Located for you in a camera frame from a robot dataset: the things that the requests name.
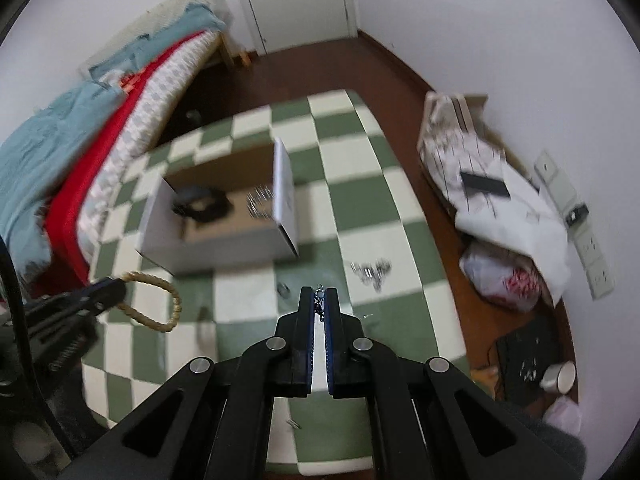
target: black scrunchie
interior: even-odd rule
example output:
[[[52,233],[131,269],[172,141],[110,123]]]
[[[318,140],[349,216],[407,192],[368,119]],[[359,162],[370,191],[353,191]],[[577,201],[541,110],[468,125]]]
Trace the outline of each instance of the black scrunchie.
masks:
[[[232,203],[221,189],[205,186],[185,186],[176,191],[172,211],[180,216],[188,216],[196,222],[213,222],[229,214]],[[212,199],[212,203],[203,210],[194,209],[192,204],[198,200]]]

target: white box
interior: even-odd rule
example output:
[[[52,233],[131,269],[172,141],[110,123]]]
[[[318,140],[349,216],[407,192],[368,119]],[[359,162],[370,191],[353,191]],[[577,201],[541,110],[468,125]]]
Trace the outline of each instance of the white box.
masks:
[[[208,223],[173,213],[174,190],[193,184],[225,191],[231,213]],[[273,186],[273,219],[252,218],[247,208],[247,194],[263,185]],[[281,140],[166,175],[146,201],[136,249],[172,274],[298,256],[293,175]]]

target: door frame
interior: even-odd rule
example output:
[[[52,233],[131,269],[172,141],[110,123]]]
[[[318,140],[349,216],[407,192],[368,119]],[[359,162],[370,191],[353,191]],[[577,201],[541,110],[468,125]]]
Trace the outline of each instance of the door frame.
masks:
[[[255,50],[259,56],[264,56],[267,53],[267,51],[264,47],[264,43],[262,42],[260,29],[258,28],[258,22],[255,19],[254,10],[251,6],[251,1],[240,0],[240,4],[242,5],[242,12],[244,12],[244,17],[249,27],[251,38],[252,40],[254,40]],[[355,38],[358,35],[358,24],[356,22],[355,0],[344,0],[344,4],[346,8],[346,13],[347,13],[347,27],[349,29],[349,36],[351,36],[352,38]]]

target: black phone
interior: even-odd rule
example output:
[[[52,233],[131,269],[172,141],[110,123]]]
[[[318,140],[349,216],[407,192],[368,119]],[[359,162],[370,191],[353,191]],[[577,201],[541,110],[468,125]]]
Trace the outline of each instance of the black phone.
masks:
[[[468,171],[460,171],[460,177],[467,193],[476,191],[511,198],[507,185],[503,180],[477,173],[469,173]]]

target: white wall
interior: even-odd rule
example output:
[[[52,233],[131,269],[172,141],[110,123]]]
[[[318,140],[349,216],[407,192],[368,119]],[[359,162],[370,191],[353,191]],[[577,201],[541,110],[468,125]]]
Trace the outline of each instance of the white wall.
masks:
[[[0,46],[0,142],[80,81],[77,66],[122,27],[163,0],[31,0]],[[226,0],[231,36],[254,44],[239,0]]]
[[[487,92],[486,118],[532,166],[542,148],[592,213],[616,290],[592,301],[572,250],[585,478],[640,417],[640,54],[606,0],[358,0],[360,28],[443,92]]]

